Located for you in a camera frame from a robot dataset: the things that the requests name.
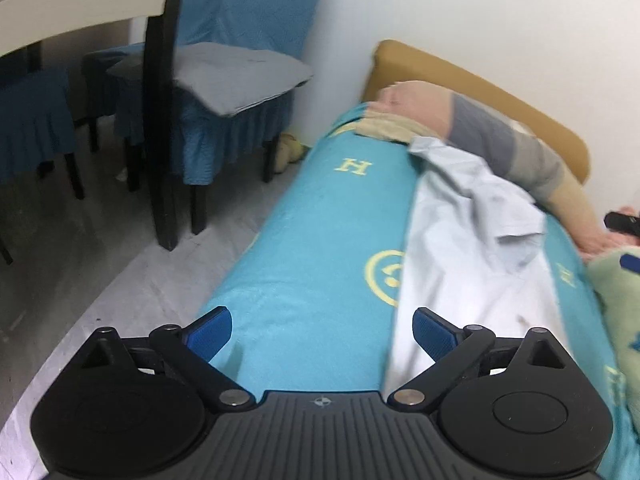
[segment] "yellow headboard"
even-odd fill
[[[589,150],[571,130],[481,77],[399,41],[385,40],[378,45],[363,101],[375,100],[380,89],[397,81],[411,80],[450,88],[526,124],[556,150],[580,182],[589,176]]]

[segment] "white wall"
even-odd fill
[[[640,207],[640,0],[321,0],[293,128],[313,143],[356,104],[376,43],[395,38],[500,86],[589,145],[602,213]]]

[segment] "bed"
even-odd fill
[[[402,80],[465,93],[545,136],[573,173],[589,173],[573,132],[485,80],[397,41],[374,56],[364,100]],[[379,390],[391,339],[404,234],[418,167],[401,144],[361,137],[337,120],[201,314],[231,311],[231,341],[213,365],[260,397],[265,390]],[[598,301],[562,226],[546,216],[545,253],[577,363],[614,418],[600,465],[607,479],[640,478],[637,437]]]

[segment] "chair with blue cover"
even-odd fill
[[[269,50],[299,59],[317,0],[182,0],[176,44],[201,42]],[[114,130],[125,139],[129,189],[138,187],[138,162],[143,131],[140,83],[111,75],[117,63],[138,54],[142,44],[94,52],[82,64],[88,94],[92,149],[97,149],[94,119],[116,115]],[[174,88],[172,172],[191,186],[191,229],[197,234],[206,225],[204,186],[210,184],[223,164],[241,153],[264,145],[263,179],[273,176],[276,144],[290,120],[292,91],[255,103],[232,116],[221,116],[203,106],[192,92]],[[166,193],[164,199],[172,200]],[[173,249],[173,239],[159,240]]]
[[[41,68],[37,44],[0,57],[0,182],[25,171],[42,177],[62,153],[74,195],[84,198],[67,86],[63,68]],[[0,254],[12,262],[1,239]]]

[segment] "floor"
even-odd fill
[[[86,187],[73,199],[63,164],[45,180],[0,186],[0,232],[15,258],[0,262],[0,480],[41,478],[46,470],[29,419],[40,396],[99,326],[142,336],[188,324],[258,233],[297,173],[260,181],[261,153],[227,168],[208,187],[209,225],[188,230],[188,193],[177,185],[181,240],[171,253],[154,240],[145,189],[128,193],[115,175],[120,143],[101,124],[91,154],[78,130]]]

